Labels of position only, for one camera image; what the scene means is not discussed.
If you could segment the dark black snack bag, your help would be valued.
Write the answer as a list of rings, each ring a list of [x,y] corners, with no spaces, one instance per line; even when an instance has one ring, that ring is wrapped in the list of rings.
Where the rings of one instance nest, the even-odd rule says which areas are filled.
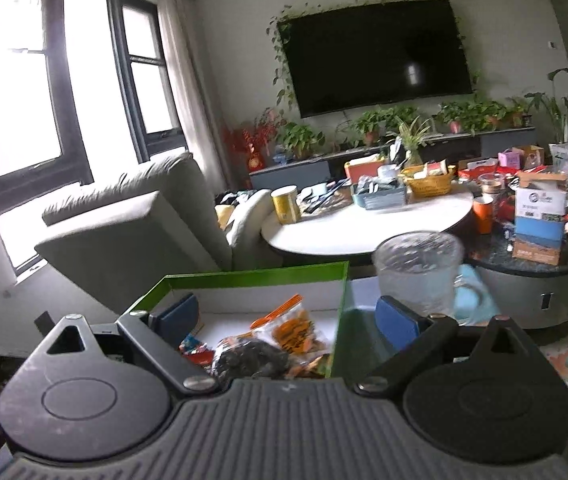
[[[290,356],[267,342],[252,337],[223,339],[214,350],[211,374],[220,382],[237,378],[272,378],[286,376]]]

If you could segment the clear orange snack bag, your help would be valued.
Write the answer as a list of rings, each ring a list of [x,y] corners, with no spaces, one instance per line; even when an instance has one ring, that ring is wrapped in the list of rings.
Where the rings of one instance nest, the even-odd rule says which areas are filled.
[[[284,351],[293,364],[288,374],[297,378],[324,378],[332,346],[316,325],[304,298],[295,294],[276,309],[250,324],[249,331]]]

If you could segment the clear glass mug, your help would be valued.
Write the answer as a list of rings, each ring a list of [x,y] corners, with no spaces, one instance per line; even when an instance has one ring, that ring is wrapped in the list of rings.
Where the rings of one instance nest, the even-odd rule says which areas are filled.
[[[446,232],[413,231],[384,240],[372,263],[384,296],[395,298],[413,312],[445,314],[468,324],[487,294],[464,278],[462,242]]]

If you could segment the green cardboard box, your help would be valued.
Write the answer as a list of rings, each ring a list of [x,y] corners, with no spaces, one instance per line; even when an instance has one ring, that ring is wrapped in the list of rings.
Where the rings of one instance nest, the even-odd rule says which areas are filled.
[[[331,374],[338,319],[347,292],[348,270],[347,263],[339,262],[257,271],[168,275],[130,309],[152,310],[167,295],[177,297],[192,292],[199,307],[199,321],[192,333],[180,343],[179,352],[216,378],[220,389],[234,380],[275,380],[295,386],[317,386]],[[302,304],[332,346],[324,378],[297,378],[287,373],[280,379],[237,378],[220,382],[211,374],[214,350],[220,341],[232,337],[259,339],[250,333],[250,324],[295,294],[304,298]]]

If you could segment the dark round side table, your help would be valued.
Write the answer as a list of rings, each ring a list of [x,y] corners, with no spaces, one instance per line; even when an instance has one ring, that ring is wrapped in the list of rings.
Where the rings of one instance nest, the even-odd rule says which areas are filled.
[[[479,234],[467,220],[458,232],[465,261],[489,290],[498,309],[525,330],[541,330],[568,321],[568,240],[557,266],[517,259],[501,228]]]

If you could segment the white round coffee table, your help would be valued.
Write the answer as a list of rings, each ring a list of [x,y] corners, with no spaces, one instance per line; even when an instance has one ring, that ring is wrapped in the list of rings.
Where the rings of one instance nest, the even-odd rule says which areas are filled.
[[[262,222],[261,235],[273,249],[313,257],[369,255],[393,237],[413,231],[442,232],[453,228],[472,210],[474,197],[456,184],[449,194],[412,198],[399,208],[365,210],[355,204],[308,217],[293,224],[275,214]]]

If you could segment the orange cup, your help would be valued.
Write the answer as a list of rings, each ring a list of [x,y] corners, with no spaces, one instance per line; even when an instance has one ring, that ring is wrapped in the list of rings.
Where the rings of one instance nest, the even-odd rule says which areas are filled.
[[[493,225],[493,200],[489,196],[476,197],[473,202],[475,226],[478,234],[490,234]]]

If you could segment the blue plastic basket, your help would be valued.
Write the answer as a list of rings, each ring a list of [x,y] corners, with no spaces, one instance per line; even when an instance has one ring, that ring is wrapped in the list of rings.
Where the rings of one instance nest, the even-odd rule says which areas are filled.
[[[406,187],[403,184],[368,182],[365,185],[353,185],[351,196],[354,204],[364,210],[396,208],[406,204]]]

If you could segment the yellow woven basket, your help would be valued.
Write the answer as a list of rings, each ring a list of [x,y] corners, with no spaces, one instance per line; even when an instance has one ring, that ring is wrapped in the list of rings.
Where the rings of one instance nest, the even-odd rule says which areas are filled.
[[[401,171],[404,184],[410,188],[412,195],[416,198],[435,198],[447,195],[452,190],[452,180],[454,174],[429,174],[426,177],[417,178],[416,175],[422,167],[409,167]]]

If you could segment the yellow canister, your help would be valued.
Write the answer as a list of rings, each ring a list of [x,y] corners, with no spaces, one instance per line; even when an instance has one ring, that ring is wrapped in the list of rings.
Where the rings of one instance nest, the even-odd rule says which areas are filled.
[[[297,196],[295,185],[282,186],[271,192],[275,214],[283,226],[297,223],[301,219]]]

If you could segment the blue white carton box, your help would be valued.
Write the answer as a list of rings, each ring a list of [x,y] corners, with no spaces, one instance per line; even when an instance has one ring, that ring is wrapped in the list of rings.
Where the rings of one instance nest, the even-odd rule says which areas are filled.
[[[559,174],[519,178],[515,189],[513,256],[557,266],[561,260],[567,207],[566,180]]]

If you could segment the spider plant in vase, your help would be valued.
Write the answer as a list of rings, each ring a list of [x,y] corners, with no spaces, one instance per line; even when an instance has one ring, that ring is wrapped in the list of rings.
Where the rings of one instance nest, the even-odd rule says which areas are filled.
[[[433,133],[432,122],[421,116],[414,116],[411,120],[394,116],[390,128],[395,141],[388,151],[389,161],[403,167],[423,165],[420,148],[428,144]]]

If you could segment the red flower decoration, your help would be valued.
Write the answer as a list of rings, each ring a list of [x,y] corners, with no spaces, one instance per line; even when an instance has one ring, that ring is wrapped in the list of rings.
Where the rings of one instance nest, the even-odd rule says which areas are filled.
[[[278,137],[286,119],[276,108],[267,108],[252,122],[243,122],[235,128],[223,129],[226,147],[235,157],[244,159],[251,174],[266,168],[264,155],[270,154],[270,145]]]

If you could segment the black wall television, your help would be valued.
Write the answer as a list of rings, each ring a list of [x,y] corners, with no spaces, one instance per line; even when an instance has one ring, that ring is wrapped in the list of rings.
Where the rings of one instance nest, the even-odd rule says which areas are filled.
[[[302,117],[473,90],[449,0],[286,18],[278,34]]]

